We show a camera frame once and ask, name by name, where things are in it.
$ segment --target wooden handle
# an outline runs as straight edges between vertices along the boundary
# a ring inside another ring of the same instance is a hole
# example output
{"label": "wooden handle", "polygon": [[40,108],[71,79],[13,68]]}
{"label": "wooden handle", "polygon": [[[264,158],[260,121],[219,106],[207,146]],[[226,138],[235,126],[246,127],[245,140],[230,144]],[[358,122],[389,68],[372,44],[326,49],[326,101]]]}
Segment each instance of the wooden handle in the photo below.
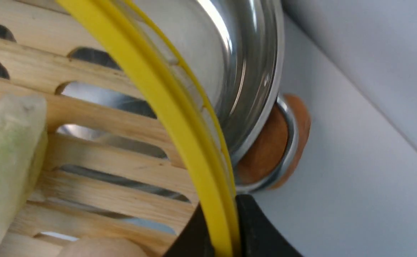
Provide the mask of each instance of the wooden handle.
{"label": "wooden handle", "polygon": [[[285,95],[285,98],[298,123],[298,149],[290,167],[272,188],[280,187],[293,174],[310,133],[310,113],[303,101],[294,95]],[[280,109],[275,105],[258,138],[238,163],[238,176],[241,181],[248,184],[254,183],[270,174],[282,159],[287,141],[288,125]]]}

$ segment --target metal bowl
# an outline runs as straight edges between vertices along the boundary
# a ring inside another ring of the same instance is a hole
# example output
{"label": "metal bowl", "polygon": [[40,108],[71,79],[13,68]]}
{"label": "metal bowl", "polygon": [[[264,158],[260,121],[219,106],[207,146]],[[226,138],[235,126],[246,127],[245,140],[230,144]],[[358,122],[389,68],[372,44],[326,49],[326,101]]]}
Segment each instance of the metal bowl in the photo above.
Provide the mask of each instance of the metal bowl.
{"label": "metal bowl", "polygon": [[[236,166],[254,143],[277,101],[284,59],[280,0],[135,0],[135,3],[179,50],[204,87]],[[0,37],[13,39],[1,28]],[[105,52],[78,49],[72,57],[119,69]],[[70,84],[63,94],[155,117],[145,101],[83,83]],[[60,132],[165,158],[158,148],[76,125],[62,127]]]}

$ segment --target pot handle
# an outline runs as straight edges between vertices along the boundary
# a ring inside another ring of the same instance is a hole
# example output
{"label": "pot handle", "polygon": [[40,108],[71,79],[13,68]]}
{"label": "pot handle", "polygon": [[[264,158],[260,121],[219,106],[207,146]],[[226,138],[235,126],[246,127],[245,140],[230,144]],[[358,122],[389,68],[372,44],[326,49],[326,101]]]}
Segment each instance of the pot handle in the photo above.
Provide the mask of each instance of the pot handle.
{"label": "pot handle", "polygon": [[277,97],[277,106],[288,125],[287,145],[282,159],[277,164],[275,169],[261,180],[249,184],[237,183],[236,189],[238,193],[252,193],[272,187],[284,176],[295,157],[299,144],[298,122],[286,99],[280,94]]}

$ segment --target stainless steel pot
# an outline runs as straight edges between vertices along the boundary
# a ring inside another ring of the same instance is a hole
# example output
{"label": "stainless steel pot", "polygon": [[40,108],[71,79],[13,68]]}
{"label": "stainless steel pot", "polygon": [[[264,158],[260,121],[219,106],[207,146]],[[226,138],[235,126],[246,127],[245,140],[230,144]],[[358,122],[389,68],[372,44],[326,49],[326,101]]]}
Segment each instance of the stainless steel pot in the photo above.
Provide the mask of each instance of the stainless steel pot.
{"label": "stainless steel pot", "polygon": [[[236,181],[239,192],[254,192],[272,185],[286,171],[298,143],[295,117],[285,100],[278,96],[285,43],[280,0],[135,2],[177,47],[204,86],[217,112],[234,166],[256,140],[273,105],[277,104],[281,109],[290,128],[283,159],[259,182],[242,184]],[[2,28],[0,37],[13,39]],[[106,53],[92,49],[79,49],[73,57],[119,68]],[[144,101],[90,85],[72,83],[64,94],[155,117]],[[68,125],[61,128],[61,132],[165,158],[158,148],[88,128]],[[135,182],[128,185],[169,197],[177,196]]]}

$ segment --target food piece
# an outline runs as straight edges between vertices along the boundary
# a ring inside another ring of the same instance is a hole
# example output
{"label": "food piece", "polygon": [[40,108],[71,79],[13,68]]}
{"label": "food piece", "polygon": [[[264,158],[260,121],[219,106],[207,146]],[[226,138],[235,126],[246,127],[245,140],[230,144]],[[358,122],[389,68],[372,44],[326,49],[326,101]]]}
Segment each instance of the food piece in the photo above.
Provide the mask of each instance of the food piece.
{"label": "food piece", "polygon": [[82,238],[70,243],[58,257],[148,257],[136,244],[125,238]]}
{"label": "food piece", "polygon": [[45,98],[0,99],[0,243],[32,193],[47,141]]}

